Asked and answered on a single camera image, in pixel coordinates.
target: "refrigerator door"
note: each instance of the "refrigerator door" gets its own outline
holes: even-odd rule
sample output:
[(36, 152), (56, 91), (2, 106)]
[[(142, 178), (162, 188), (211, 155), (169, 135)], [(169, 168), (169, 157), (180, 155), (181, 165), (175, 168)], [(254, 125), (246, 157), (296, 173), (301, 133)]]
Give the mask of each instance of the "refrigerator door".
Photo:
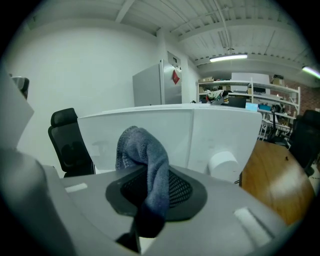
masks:
[(181, 104), (181, 81), (176, 84), (173, 80), (174, 71), (176, 70), (171, 64), (164, 61), (160, 62), (160, 84), (161, 84), (161, 104)]
[(134, 106), (161, 105), (159, 64), (132, 77)]

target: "wooden tabletop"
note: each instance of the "wooden tabletop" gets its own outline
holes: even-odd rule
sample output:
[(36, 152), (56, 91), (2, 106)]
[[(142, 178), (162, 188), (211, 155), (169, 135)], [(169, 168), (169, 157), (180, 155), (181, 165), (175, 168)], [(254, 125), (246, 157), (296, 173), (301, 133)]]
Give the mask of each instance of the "wooden tabletop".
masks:
[(242, 172), (241, 187), (288, 225), (303, 219), (315, 197), (307, 175), (291, 153), (284, 146), (260, 140)]

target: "desk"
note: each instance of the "desk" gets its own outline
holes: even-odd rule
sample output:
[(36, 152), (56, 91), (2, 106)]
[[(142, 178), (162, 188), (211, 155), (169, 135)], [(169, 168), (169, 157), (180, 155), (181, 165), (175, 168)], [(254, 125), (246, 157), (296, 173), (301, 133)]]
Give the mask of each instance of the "desk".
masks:
[(284, 146), (265, 141), (257, 140), (240, 182), (245, 191), (277, 212), (288, 225), (304, 217), (315, 197), (293, 155)]

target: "blue fabric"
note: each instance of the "blue fabric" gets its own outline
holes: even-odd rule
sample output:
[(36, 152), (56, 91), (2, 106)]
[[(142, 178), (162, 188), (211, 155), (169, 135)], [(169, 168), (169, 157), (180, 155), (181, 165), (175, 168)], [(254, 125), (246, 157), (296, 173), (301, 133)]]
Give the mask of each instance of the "blue fabric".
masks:
[(131, 126), (120, 136), (115, 169), (147, 165), (147, 197), (136, 220), (145, 233), (156, 236), (162, 229), (169, 209), (169, 159), (162, 144), (143, 128)]

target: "tube light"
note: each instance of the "tube light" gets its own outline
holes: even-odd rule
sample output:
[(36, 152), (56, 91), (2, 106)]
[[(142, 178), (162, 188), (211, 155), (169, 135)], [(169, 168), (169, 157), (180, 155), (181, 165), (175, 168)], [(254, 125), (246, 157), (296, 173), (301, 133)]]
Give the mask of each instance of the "tube light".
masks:
[(310, 75), (315, 76), (316, 78), (320, 79), (320, 73), (318, 71), (315, 71), (314, 69), (308, 67), (308, 66), (304, 66), (302, 68), (303, 71), (309, 73)]
[(220, 62), (220, 61), (228, 61), (228, 60), (237, 60), (237, 59), (246, 59), (248, 58), (247, 54), (233, 54), (221, 57), (213, 57), (210, 58), (211, 62)]

